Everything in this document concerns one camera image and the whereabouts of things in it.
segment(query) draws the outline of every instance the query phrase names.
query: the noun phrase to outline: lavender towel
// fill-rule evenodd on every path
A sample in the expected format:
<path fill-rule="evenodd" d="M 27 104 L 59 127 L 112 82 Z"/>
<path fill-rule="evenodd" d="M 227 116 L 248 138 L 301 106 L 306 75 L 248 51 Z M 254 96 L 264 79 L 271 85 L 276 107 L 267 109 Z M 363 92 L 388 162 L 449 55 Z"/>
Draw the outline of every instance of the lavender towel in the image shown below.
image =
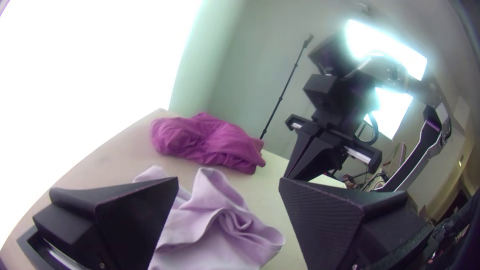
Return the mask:
<path fill-rule="evenodd" d="M 153 166 L 134 182 L 166 177 Z M 284 236 L 248 209 L 226 176 L 200 168 L 192 193 L 180 187 L 150 270 L 257 270 L 284 245 Z"/>
<path fill-rule="evenodd" d="M 201 112 L 192 118 L 160 118 L 151 124 L 151 142 L 164 155 L 204 165 L 223 165 L 253 175 L 265 166 L 264 142 L 237 125 Z"/>

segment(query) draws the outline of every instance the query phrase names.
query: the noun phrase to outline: black pole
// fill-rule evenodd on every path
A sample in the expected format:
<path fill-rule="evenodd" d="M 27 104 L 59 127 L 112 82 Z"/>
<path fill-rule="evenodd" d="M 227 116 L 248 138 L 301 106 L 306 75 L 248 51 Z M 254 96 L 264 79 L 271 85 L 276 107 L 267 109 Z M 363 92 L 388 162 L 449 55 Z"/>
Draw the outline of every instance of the black pole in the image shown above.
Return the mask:
<path fill-rule="evenodd" d="M 290 77 L 288 77 L 288 80 L 286 81 L 285 87 L 283 88 L 283 91 L 281 92 L 281 95 L 280 95 L 280 97 L 278 98 L 278 101 L 276 102 L 275 108 L 273 109 L 273 112 L 272 112 L 271 115 L 270 115 L 270 119 L 268 119 L 268 122 L 266 123 L 266 126 L 265 126 L 265 128 L 263 129 L 263 131 L 262 131 L 262 133 L 261 133 L 260 139 L 263 139 L 265 133 L 267 133 L 267 129 L 269 128 L 270 122 L 271 122 L 272 119 L 274 118 L 275 112 L 277 111 L 277 109 L 278 109 L 278 107 L 279 107 L 279 105 L 280 105 L 280 102 L 284 99 L 284 94 L 285 94 L 285 91 L 287 90 L 287 87 L 289 86 L 290 79 L 291 79 L 292 76 L 294 75 L 295 69 L 296 69 L 296 68 L 298 67 L 298 65 L 299 65 L 300 57 L 302 56 L 302 53 L 304 52 L 305 48 L 307 48 L 307 46 L 309 45 L 309 43 L 312 41 L 313 38 L 314 38 L 314 36 L 313 36 L 313 35 L 310 35 L 310 36 L 303 42 L 303 46 L 302 46 L 302 48 L 301 48 L 300 54 L 298 55 L 298 58 L 296 59 L 296 62 L 295 62 L 295 64 L 293 65 L 293 69 L 291 70 Z"/>

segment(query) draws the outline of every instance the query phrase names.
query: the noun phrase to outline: crumpled cloth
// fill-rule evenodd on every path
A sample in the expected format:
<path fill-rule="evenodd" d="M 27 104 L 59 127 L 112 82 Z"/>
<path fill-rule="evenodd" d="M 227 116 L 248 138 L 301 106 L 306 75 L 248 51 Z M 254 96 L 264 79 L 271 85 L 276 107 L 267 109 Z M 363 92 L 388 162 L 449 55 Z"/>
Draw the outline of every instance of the crumpled cloth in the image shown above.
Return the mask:
<path fill-rule="evenodd" d="M 151 142 L 164 155 L 203 165 L 223 165 L 246 174 L 265 166 L 264 142 L 232 123 L 201 112 L 192 118 L 160 118 L 151 124 Z"/>
<path fill-rule="evenodd" d="M 167 177 L 152 166 L 134 182 Z M 149 270 L 258 270 L 285 238 L 252 214 L 227 177 L 200 168 L 192 193 L 179 187 Z"/>

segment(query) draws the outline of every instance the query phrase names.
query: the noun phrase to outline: window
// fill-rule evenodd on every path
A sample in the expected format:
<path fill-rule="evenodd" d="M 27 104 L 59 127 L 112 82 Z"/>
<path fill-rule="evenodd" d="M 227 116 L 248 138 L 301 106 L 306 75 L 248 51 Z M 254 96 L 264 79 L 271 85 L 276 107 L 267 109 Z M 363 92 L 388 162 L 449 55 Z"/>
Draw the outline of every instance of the window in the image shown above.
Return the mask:
<path fill-rule="evenodd" d="M 380 103 L 380 109 L 373 111 L 372 114 L 378 123 L 378 131 L 390 140 L 393 140 L 412 103 L 413 97 L 407 93 L 383 88 L 375 88 L 375 91 Z M 365 115 L 364 120 L 372 125 L 368 115 Z"/>

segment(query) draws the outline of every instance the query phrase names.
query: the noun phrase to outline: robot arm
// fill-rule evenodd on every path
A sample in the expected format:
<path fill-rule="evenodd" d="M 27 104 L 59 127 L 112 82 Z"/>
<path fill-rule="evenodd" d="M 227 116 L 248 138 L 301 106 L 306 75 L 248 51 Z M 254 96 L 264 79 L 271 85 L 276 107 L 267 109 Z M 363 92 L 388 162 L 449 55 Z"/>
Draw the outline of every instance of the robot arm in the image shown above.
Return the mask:
<path fill-rule="evenodd" d="M 399 61 L 385 54 L 373 53 L 361 61 L 353 59 L 345 44 L 345 35 L 338 33 L 309 55 L 320 74 L 312 75 L 303 90 L 316 111 L 312 120 L 292 115 L 286 121 L 298 138 L 284 177 L 309 181 L 329 170 L 341 169 L 348 156 L 374 173 L 382 162 L 382 153 L 356 138 L 355 132 L 363 117 L 376 109 L 374 89 L 381 87 L 408 93 L 426 104 L 417 146 L 390 180 L 377 189 L 406 190 L 447 143 L 452 133 L 451 110 L 428 69 L 418 80 Z M 372 123 L 377 137 L 374 119 Z"/>

